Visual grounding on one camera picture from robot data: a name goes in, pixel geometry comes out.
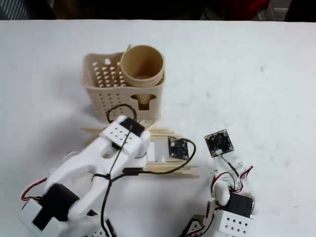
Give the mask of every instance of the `beige cup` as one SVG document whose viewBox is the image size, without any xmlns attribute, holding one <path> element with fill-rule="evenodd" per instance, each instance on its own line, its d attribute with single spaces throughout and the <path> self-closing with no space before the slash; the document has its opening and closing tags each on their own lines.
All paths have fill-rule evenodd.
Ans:
<svg viewBox="0 0 316 237">
<path fill-rule="evenodd" d="M 121 60 L 120 68 L 127 84 L 137 88 L 157 85 L 163 76 L 164 59 L 158 50 L 148 45 L 137 45 L 127 50 Z M 148 104 L 151 95 L 137 95 L 140 104 Z"/>
</svg>

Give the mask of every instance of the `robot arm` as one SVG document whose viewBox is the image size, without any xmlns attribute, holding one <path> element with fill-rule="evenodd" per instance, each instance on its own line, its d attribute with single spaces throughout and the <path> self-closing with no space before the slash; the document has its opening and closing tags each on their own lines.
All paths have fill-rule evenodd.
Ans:
<svg viewBox="0 0 316 237">
<path fill-rule="evenodd" d="M 122 174 L 125 168 L 143 168 L 147 162 L 145 153 L 149 143 L 150 133 L 143 126 L 125 116 L 118 117 L 81 153 L 68 158 L 51 173 L 43 198 L 38 203 L 33 199 L 27 202 L 20 213 L 21 221 L 38 236 L 87 235 L 87 225 L 99 226 L 100 217 L 88 214 L 96 200 L 104 195 L 109 180 L 95 176 L 90 190 L 82 198 L 78 198 L 62 183 L 86 173 L 113 179 Z M 36 221 L 45 218 L 49 219 L 47 223 L 38 224 Z"/>
<path fill-rule="evenodd" d="M 215 164 L 211 196 L 206 215 L 195 215 L 181 237 L 247 237 L 252 235 L 257 213 L 255 195 L 246 179 L 252 166 L 245 169 L 234 156 L 226 130 L 205 137 Z"/>
</svg>

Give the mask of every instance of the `white table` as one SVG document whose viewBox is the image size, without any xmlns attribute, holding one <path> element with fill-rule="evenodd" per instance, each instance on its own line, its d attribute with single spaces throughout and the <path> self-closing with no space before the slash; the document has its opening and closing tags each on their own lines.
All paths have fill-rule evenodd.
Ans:
<svg viewBox="0 0 316 237">
<path fill-rule="evenodd" d="M 129 43 L 164 54 L 161 124 L 195 141 L 201 177 L 115 183 L 106 212 L 118 236 L 176 237 L 204 213 L 211 158 L 203 137 L 223 128 L 255 166 L 256 236 L 315 235 L 316 24 L 0 21 L 0 32 L 1 236 L 25 236 L 22 190 L 83 148 L 82 126 L 100 125 L 79 82 L 83 56 Z"/>
</svg>

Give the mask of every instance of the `white plastic part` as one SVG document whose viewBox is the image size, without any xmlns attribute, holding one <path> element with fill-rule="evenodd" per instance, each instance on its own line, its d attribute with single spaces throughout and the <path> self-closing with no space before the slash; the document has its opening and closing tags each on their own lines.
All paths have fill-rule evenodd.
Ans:
<svg viewBox="0 0 316 237">
<path fill-rule="evenodd" d="M 114 121 L 102 131 L 100 136 L 81 153 L 70 157 L 60 167 L 54 170 L 47 179 L 44 192 L 46 193 L 54 183 L 63 183 L 71 178 L 86 173 L 108 174 L 111 171 L 111 178 L 114 178 L 121 174 L 124 168 L 128 166 L 135 167 L 133 166 L 134 163 L 145 167 L 146 158 L 139 160 L 135 157 L 138 157 L 140 151 L 140 155 L 143 155 L 144 151 L 147 150 L 150 143 L 150 132 L 148 131 L 144 131 L 141 137 L 130 133 L 127 139 L 128 142 L 123 146 L 112 170 L 111 167 L 119 151 L 116 151 L 110 158 L 104 157 L 105 154 L 112 149 L 112 142 L 122 145 L 123 140 L 121 139 L 125 139 L 125 134 L 127 135 L 128 133 L 128 130 L 119 124 L 124 119 L 126 119 L 125 116 L 119 116 L 117 121 Z M 68 213 L 69 220 L 76 221 L 84 217 L 86 213 L 92 209 L 95 201 L 104 195 L 108 183 L 109 181 L 107 179 L 94 177 L 90 190 L 70 208 Z"/>
<path fill-rule="evenodd" d="M 221 206 L 225 206 L 228 203 L 229 198 L 231 197 L 231 193 L 229 191 L 227 183 L 222 180 L 219 180 L 215 183 L 213 187 L 213 193 L 216 200 Z"/>
<path fill-rule="evenodd" d="M 228 211 L 217 210 L 212 223 L 214 229 L 235 237 L 253 236 L 255 221 Z"/>
<path fill-rule="evenodd" d="M 41 210 L 35 200 L 30 199 L 22 208 L 19 219 L 21 222 L 39 237 L 82 237 L 90 235 L 100 227 L 100 214 L 84 216 L 76 222 L 60 222 L 55 217 L 51 218 L 46 227 L 41 231 L 33 224 L 33 220 Z"/>
</svg>

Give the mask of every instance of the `beige basket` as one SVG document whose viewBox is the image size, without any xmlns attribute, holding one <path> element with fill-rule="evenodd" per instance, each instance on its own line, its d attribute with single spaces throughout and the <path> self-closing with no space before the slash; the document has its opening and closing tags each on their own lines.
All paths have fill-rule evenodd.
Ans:
<svg viewBox="0 0 316 237">
<path fill-rule="evenodd" d="M 137 112 L 139 120 L 157 120 L 160 118 L 161 96 L 164 75 L 153 87 L 135 88 L 128 86 L 118 69 L 123 52 L 113 54 L 88 54 L 83 59 L 81 83 L 92 101 L 101 122 L 107 123 L 106 111 L 118 104 L 129 104 Z M 148 105 L 141 105 L 137 100 L 139 94 L 150 94 Z M 119 115 L 133 117 L 127 107 L 120 107 L 110 113 L 114 120 Z"/>
</svg>

